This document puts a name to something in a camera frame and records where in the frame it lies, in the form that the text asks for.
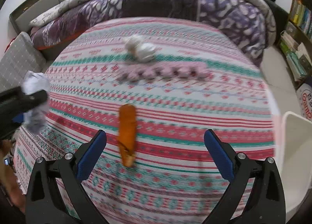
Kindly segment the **white paper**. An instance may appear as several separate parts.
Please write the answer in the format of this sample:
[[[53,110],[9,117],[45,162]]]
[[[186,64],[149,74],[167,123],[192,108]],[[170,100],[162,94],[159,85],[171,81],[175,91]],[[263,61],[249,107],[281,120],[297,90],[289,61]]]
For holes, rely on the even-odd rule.
[[[24,113],[24,126],[38,134],[46,126],[49,112],[50,82],[43,73],[28,71],[21,85],[23,93],[30,98],[31,108]]]

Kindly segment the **white tissue ball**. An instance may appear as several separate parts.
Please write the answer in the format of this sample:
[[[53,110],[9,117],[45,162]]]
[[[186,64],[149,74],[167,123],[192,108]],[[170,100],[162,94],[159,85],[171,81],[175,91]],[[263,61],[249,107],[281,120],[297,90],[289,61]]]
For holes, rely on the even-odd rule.
[[[140,63],[148,63],[154,60],[156,46],[148,43],[140,35],[132,35],[124,38],[126,50]]]

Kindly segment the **white plastic trash bin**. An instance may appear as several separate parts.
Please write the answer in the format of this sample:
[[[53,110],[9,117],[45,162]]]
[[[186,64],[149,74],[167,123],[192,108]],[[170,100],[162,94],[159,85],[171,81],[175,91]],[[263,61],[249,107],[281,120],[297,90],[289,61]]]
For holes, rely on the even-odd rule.
[[[286,216],[290,219],[311,186],[311,121],[288,111],[282,117],[281,128],[284,154],[280,176]]]

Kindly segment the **grey quilted cushion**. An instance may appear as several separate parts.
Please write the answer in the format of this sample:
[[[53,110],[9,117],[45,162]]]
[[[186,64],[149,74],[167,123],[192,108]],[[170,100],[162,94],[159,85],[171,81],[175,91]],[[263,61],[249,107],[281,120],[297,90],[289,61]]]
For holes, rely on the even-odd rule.
[[[1,92],[20,86],[28,71],[41,72],[47,60],[32,45],[31,38],[21,32],[1,58]]]

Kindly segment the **upper Ganten water box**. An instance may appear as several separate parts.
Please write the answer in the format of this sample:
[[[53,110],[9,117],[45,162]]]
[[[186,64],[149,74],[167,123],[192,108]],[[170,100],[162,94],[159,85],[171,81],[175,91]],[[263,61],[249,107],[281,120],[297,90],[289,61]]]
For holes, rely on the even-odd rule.
[[[300,104],[301,115],[312,120],[312,81],[311,76],[304,80],[304,83],[296,91]]]

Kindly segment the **patterned striped tablecloth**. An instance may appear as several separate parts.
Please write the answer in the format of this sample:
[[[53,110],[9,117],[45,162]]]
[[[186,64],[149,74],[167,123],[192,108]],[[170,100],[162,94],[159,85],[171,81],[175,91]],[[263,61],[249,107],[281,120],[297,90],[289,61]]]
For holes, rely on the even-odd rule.
[[[132,62],[124,38],[155,44],[157,62],[204,62],[203,80],[157,77],[120,81]],[[46,71],[47,126],[21,127],[14,166],[23,189],[40,156],[61,158],[98,130],[107,145],[83,186],[110,223],[201,223],[227,188],[204,145],[212,129],[252,159],[273,157],[273,111],[260,70],[220,31],[194,21],[123,18],[85,31]],[[135,162],[122,164],[117,145],[122,105],[136,108]]]

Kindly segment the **books stack on floor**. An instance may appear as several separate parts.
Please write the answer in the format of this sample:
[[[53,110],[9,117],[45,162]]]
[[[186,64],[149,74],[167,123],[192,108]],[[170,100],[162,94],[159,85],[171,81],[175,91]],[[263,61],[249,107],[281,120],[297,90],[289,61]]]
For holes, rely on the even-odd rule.
[[[283,31],[279,47],[286,59],[295,85],[300,85],[311,76],[311,47],[305,38]]]

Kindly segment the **wooden bookshelf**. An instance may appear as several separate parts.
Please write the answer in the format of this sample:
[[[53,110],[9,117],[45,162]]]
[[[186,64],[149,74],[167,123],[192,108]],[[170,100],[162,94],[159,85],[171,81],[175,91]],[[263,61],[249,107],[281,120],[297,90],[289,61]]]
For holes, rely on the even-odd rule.
[[[300,36],[300,38],[305,38],[306,42],[310,44],[311,47],[311,4],[308,0],[292,0],[284,31],[287,31],[292,35],[296,34],[296,36]],[[300,85],[295,85],[288,66],[287,70],[295,89],[298,89],[304,81]]]

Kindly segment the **black storage bench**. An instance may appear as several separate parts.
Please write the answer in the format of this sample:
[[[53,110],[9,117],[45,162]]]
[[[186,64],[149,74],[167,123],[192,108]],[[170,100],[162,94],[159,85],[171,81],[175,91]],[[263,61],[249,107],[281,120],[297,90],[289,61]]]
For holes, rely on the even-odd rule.
[[[273,1],[271,0],[264,0],[264,1],[270,7],[274,15],[275,21],[276,21],[277,33],[276,33],[276,40],[274,42],[274,45],[278,46],[278,42],[280,41],[280,34],[284,31],[286,24],[287,24],[288,13]]]

